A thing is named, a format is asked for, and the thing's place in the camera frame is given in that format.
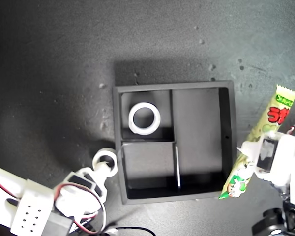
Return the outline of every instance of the white ring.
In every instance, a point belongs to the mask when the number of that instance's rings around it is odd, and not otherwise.
[[[103,148],[103,149],[99,150],[95,154],[95,156],[93,158],[93,161],[92,161],[93,170],[95,170],[95,166],[98,163],[100,163],[99,159],[102,156],[109,156],[114,161],[114,167],[110,170],[110,173],[107,175],[107,177],[114,176],[117,173],[117,171],[118,171],[118,167],[117,167],[117,156],[116,156],[116,151],[114,149],[112,149],[112,148],[109,148],[109,147]]]
[[[139,128],[138,126],[136,126],[136,124],[134,123],[134,120],[133,120],[134,114],[141,108],[149,108],[154,114],[153,123],[147,128]],[[161,114],[159,113],[159,110],[151,103],[140,102],[140,103],[134,105],[130,110],[129,128],[135,134],[140,134],[140,135],[152,134],[158,129],[160,123],[161,123]]]

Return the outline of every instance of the black tray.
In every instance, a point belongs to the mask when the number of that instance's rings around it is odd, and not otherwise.
[[[160,111],[151,135],[128,127],[139,102]],[[114,119],[124,204],[219,195],[236,156],[232,81],[115,87]]]

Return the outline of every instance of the box compartment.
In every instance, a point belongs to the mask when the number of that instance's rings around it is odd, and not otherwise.
[[[151,135],[128,127],[138,102],[160,111],[160,127]],[[115,87],[114,118],[124,204],[219,195],[236,156],[231,81]]]

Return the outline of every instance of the white 3d printed part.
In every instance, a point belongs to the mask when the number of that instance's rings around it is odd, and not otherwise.
[[[148,108],[150,109],[153,114],[154,114],[154,120],[153,123],[147,127],[147,128],[140,128],[138,127],[135,123],[134,123],[134,114],[141,108]],[[149,135],[154,133],[159,125],[161,123],[161,114],[159,112],[159,110],[151,103],[148,102],[140,102],[136,105],[134,105],[129,113],[129,128],[130,130],[135,133],[135,134],[140,134],[140,135]]]

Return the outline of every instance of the red wire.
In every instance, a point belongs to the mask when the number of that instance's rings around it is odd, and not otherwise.
[[[18,198],[18,197],[16,197],[13,193],[11,193],[9,190],[7,190],[3,185],[1,185],[0,184],[0,188],[4,191],[4,192],[6,192],[7,194],[9,194],[11,197],[13,197],[13,198],[17,198],[17,199],[20,199],[20,198]]]
[[[77,183],[62,183],[62,184],[60,184],[60,185],[58,185],[57,187],[56,187],[56,193],[55,193],[55,202],[56,202],[56,200],[57,200],[57,198],[59,197],[59,195],[60,195],[60,190],[63,188],[63,187],[65,187],[65,186],[74,186],[74,187],[77,187],[77,188],[80,188],[80,189],[82,189],[82,190],[84,190],[84,191],[87,191],[87,192],[89,192],[89,193],[91,193],[99,202],[100,202],[100,199],[98,198],[98,196],[96,196],[93,192],[92,192],[92,190],[90,190],[89,188],[87,188],[87,187],[85,187],[85,186],[83,186],[83,185],[80,185],[80,184],[77,184]],[[85,233],[87,233],[87,234],[89,234],[89,235],[96,235],[96,234],[99,234],[99,233],[101,233],[100,231],[96,231],[96,232],[94,232],[94,231],[90,231],[90,230],[88,230],[87,228],[85,228],[83,225],[81,225],[79,222],[77,222],[77,221],[74,221],[74,223],[82,230],[82,231],[84,231]]]

